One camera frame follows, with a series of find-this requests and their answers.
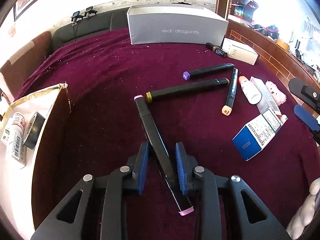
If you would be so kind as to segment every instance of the triangular cutout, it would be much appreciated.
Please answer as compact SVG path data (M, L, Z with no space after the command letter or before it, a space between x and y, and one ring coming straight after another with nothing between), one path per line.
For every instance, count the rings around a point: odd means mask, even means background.
M267 215L258 206L258 204L254 202L254 200L245 190L241 190L241 195L250 224L254 224L267 219Z
M78 206L82 196L82 191L79 190L70 199L70 201L63 207L63 209L57 215L57 219L72 224L75 221Z

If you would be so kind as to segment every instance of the white figurine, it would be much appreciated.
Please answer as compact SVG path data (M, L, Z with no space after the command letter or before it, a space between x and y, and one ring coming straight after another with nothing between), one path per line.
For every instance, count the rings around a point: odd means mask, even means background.
M313 181L310 185L310 195L306 198L303 205L298 209L297 213L291 219L287 232L291 239L298 239L304 228L310 224L315 215L315 199L316 194L320 190L320 178Z

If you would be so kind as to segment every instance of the brick pattern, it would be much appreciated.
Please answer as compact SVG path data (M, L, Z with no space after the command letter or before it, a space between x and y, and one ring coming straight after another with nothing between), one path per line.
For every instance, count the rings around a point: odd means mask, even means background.
M282 65L278 60L272 57L260 46L250 41L246 37L242 36L241 34L235 32L234 30L231 30L230 32L230 39L241 42L243 44L247 44L251 48L253 48L258 53L258 59L260 59L264 63L264 65L266 65L276 75L276 77L283 83L283 85L287 88L287 90L289 90L288 88L289 80L294 78L295 76L294 74L290 73L290 71L284 65ZM292 96L299 105L304 107L315 118L318 117L318 114L315 111L313 111L313 109L311 109L308 105L306 105L302 100L300 100L293 94Z

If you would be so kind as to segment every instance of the maroon fabric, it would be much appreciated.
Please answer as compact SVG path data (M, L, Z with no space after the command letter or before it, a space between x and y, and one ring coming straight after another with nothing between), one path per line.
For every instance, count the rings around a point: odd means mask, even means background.
M288 121L267 147L245 162L232 138L259 115L241 87L230 116L221 113L228 88L150 104L170 154L182 141L189 155L217 175L241 176L286 227L320 177L319 154L307 127L293 114L296 104L284 85L259 60L252 66L221 58L198 44L131 45L128 30L108 32L57 50L23 85L19 97L67 82L74 102L57 167L57 203L85 174L109 174L138 152L145 140L133 97L185 84L182 73L233 63L239 75L272 81L287 95L280 106ZM232 70L203 79L230 78ZM129 239L194 239L196 212L178 214L154 161L145 191L128 199Z

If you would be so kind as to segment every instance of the orange cap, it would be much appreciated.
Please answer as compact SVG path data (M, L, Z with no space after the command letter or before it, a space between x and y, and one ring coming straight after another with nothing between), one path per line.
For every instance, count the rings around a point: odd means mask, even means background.
M241 82L243 81L243 80L248 80L245 76L240 76L239 77L239 84L241 84Z

